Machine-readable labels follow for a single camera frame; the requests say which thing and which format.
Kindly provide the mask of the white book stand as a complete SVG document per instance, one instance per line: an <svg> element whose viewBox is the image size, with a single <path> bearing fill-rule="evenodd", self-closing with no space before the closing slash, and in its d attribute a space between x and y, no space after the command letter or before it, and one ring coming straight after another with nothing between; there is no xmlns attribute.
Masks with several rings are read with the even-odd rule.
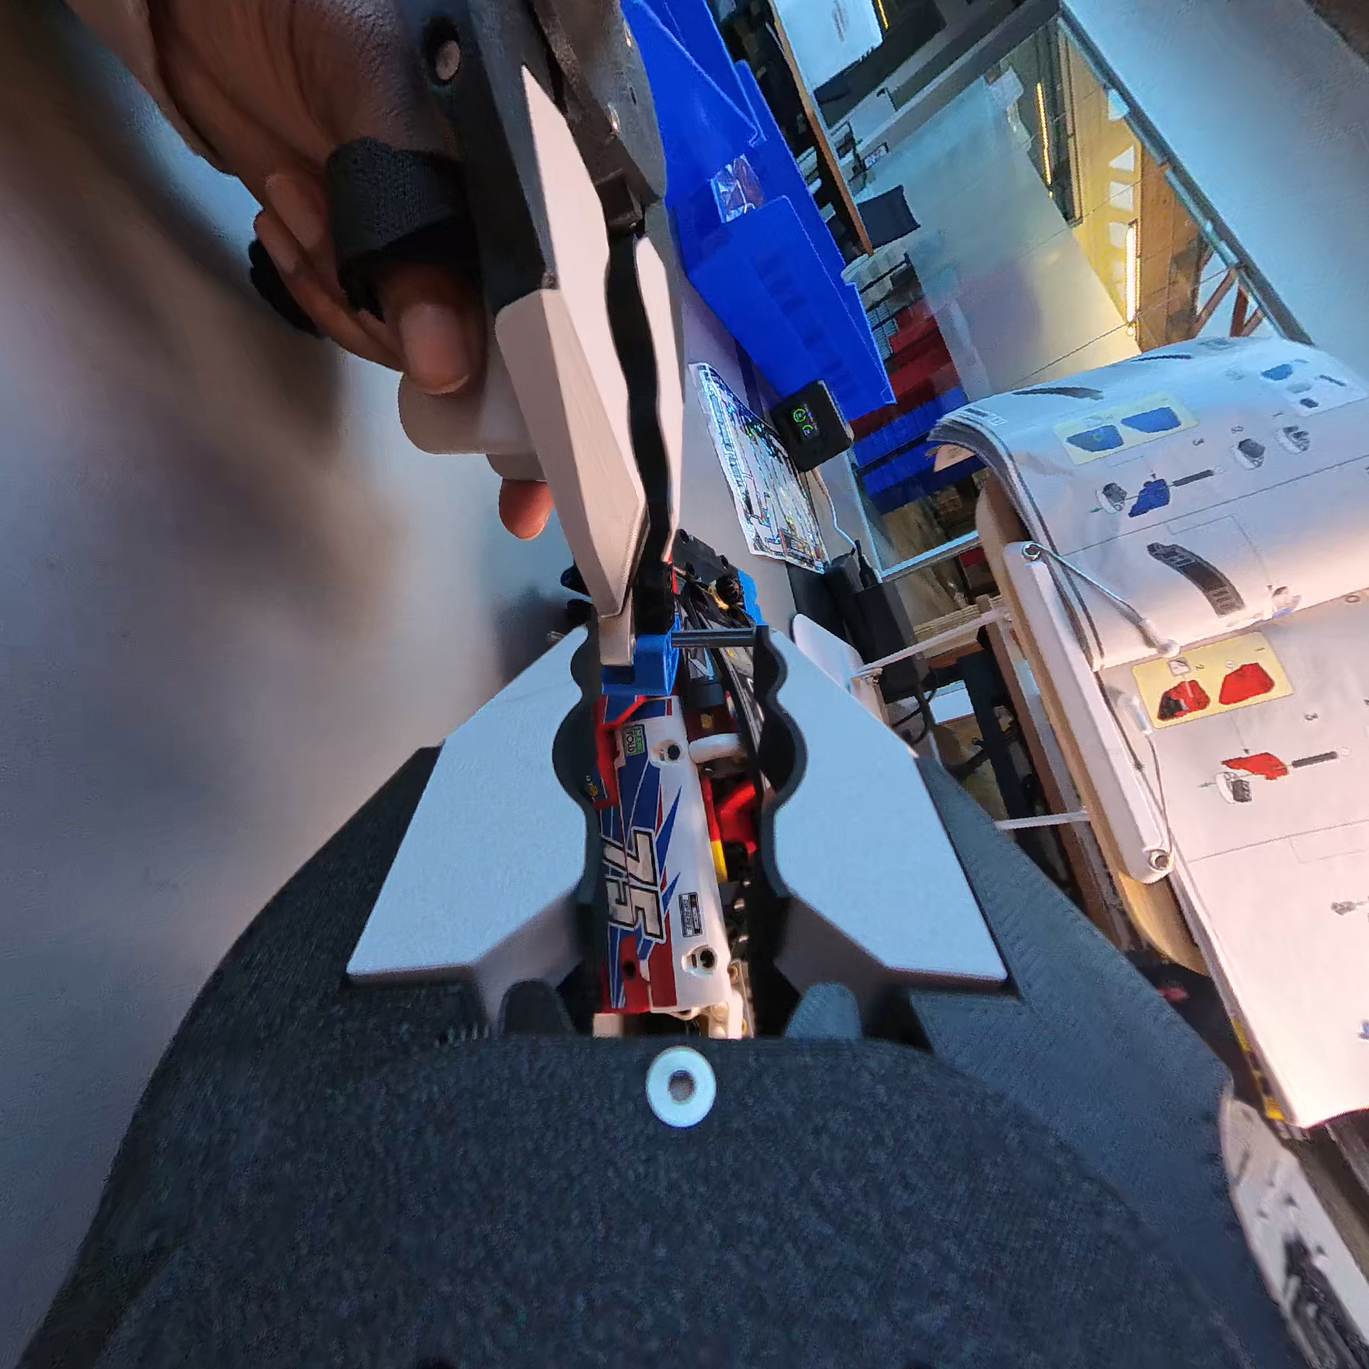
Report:
<svg viewBox="0 0 1369 1369"><path fill-rule="evenodd" d="M999 597L979 600L969 617L871 662L836 641L829 675L881 716L881 677L986 635L1088 920L1121 951L1147 948L1209 977L1184 902L1170 882L1175 860L1162 804L1075 648L1052 561L1028 539L999 485L979 498L974 519L971 537L924 553L907 568L924 571L963 550L982 550Z"/></svg>

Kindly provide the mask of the blue lego panel piece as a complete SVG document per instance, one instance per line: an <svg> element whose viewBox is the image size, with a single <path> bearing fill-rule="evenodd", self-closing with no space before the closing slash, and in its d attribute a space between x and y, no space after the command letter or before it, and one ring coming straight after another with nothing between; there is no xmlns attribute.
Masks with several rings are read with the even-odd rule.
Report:
<svg viewBox="0 0 1369 1369"><path fill-rule="evenodd" d="M637 635L629 666L604 666L601 693L614 698L661 698L674 692L679 651L673 633Z"/></svg>

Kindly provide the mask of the black power adapter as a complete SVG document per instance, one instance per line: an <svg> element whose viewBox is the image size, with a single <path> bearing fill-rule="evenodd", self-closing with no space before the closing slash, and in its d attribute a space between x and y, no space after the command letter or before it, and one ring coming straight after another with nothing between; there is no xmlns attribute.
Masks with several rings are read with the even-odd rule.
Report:
<svg viewBox="0 0 1369 1369"><path fill-rule="evenodd" d="M834 612L839 636L855 651L860 666L891 658L912 645L912 627L896 594L878 583L857 545L827 565L823 587ZM884 705L925 705L935 685L914 658L888 664L881 672L860 679Z"/></svg>

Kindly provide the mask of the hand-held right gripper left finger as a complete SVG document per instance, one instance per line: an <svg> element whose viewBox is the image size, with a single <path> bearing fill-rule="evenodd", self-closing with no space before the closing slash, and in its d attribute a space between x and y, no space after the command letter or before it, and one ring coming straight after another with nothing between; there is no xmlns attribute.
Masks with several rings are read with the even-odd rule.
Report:
<svg viewBox="0 0 1369 1369"><path fill-rule="evenodd" d="M585 628L448 736L347 962L358 987L453 982L488 1023L519 983L557 988L580 961L588 822L554 767L583 702Z"/></svg>

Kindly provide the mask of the lego instruction booklet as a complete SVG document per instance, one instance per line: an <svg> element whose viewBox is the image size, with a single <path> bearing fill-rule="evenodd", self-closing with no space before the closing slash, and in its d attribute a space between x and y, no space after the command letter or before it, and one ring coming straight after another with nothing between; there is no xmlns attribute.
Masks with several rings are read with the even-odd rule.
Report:
<svg viewBox="0 0 1369 1369"><path fill-rule="evenodd" d="M1189 930L1287 1124L1367 1099L1365 380L1197 338L964 405L1170 829Z"/></svg>

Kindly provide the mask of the black office chair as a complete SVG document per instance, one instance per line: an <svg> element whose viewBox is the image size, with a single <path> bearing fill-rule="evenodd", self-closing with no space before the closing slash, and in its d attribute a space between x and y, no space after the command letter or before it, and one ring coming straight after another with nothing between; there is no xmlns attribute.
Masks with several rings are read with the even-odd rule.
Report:
<svg viewBox="0 0 1369 1369"><path fill-rule="evenodd" d="M868 240L868 252L880 252L919 231L919 222L907 201L906 187L857 201L860 224Z"/></svg>

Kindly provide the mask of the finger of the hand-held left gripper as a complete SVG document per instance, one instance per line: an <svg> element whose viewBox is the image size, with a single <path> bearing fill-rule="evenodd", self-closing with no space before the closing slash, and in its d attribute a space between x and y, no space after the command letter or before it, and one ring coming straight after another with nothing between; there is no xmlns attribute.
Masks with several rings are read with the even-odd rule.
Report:
<svg viewBox="0 0 1369 1369"><path fill-rule="evenodd" d="M609 240L645 234L622 177L593 183L528 66L490 79L508 172L490 182L490 314L529 451L598 615L630 605L645 496L607 317Z"/></svg>
<svg viewBox="0 0 1369 1369"><path fill-rule="evenodd" d="M645 508L629 586L630 623L637 638L658 638L669 633L674 615L686 380L669 245L660 252L648 234L609 240L607 317L627 389L627 429Z"/></svg>

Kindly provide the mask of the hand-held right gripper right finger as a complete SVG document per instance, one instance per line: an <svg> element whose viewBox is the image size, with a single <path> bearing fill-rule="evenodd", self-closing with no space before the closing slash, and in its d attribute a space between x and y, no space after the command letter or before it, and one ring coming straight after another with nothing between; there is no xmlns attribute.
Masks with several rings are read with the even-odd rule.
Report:
<svg viewBox="0 0 1369 1369"><path fill-rule="evenodd" d="M847 990L873 1024L902 990L1010 985L912 750L790 638L757 633L757 1010Z"/></svg>

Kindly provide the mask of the large blue storage bin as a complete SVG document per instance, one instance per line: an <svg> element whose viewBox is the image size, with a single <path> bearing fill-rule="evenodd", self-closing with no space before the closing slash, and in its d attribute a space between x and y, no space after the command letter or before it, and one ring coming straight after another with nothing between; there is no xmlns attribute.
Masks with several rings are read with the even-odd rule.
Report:
<svg viewBox="0 0 1369 1369"><path fill-rule="evenodd" d="M757 129L743 159L762 201L725 219L707 182L674 196L679 260L775 395L824 382L844 418L862 420L894 402L863 304L757 84L741 87Z"/></svg>

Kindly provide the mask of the black charger with green display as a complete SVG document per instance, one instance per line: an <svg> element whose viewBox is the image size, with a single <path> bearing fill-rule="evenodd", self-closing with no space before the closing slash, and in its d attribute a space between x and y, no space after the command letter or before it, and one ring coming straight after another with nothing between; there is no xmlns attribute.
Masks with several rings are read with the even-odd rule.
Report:
<svg viewBox="0 0 1369 1369"><path fill-rule="evenodd" d="M821 380L779 400L767 418L798 475L811 473L854 447L850 426Z"/></svg>

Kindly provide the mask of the black lego set box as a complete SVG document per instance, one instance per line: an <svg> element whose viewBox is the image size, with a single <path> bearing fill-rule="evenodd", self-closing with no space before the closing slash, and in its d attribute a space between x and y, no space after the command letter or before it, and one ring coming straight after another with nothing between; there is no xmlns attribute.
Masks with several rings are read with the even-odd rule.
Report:
<svg viewBox="0 0 1369 1369"><path fill-rule="evenodd" d="M1323 1205L1289 1142L1287 1119L1237 1016L1232 1032L1256 1107L1230 1091L1220 1106L1227 1189L1259 1278L1308 1366L1367 1366L1365 1246Z"/></svg>

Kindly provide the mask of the lego sticker sheet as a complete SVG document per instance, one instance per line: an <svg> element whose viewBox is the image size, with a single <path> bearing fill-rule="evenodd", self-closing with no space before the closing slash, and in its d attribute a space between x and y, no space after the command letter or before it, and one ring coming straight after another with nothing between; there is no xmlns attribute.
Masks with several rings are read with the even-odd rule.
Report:
<svg viewBox="0 0 1369 1369"><path fill-rule="evenodd" d="M746 548L754 556L823 574L827 550L819 524L777 434L731 392L717 369L694 364L689 377Z"/></svg>

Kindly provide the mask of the person's left hand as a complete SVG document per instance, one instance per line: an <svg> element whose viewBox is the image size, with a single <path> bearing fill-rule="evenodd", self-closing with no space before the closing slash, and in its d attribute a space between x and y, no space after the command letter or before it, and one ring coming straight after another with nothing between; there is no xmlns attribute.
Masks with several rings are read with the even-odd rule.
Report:
<svg viewBox="0 0 1369 1369"><path fill-rule="evenodd" d="M484 309L428 265L392 268L383 317L337 283L322 170L340 146L448 151L394 4L71 4L167 121L259 203L254 234L319 335L430 395L484 371Z"/></svg>

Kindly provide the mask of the white storage box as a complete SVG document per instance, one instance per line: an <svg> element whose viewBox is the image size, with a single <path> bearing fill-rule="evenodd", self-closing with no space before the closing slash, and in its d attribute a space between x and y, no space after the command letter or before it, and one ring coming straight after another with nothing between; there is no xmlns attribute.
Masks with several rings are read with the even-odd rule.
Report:
<svg viewBox="0 0 1369 1369"><path fill-rule="evenodd" d="M875 53L884 37L878 2L772 2L770 7L810 92Z"/></svg>

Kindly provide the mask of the lego race car model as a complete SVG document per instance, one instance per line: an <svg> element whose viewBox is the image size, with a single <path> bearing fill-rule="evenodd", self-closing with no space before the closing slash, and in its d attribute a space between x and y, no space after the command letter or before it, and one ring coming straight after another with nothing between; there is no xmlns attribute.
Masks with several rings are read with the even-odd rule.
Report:
<svg viewBox="0 0 1369 1369"><path fill-rule="evenodd" d="M601 835L603 949L559 993L594 1037L751 1039L762 620L752 581L686 532L673 545L673 591L676 628L739 640L679 651L668 695L604 689L585 781Z"/></svg>

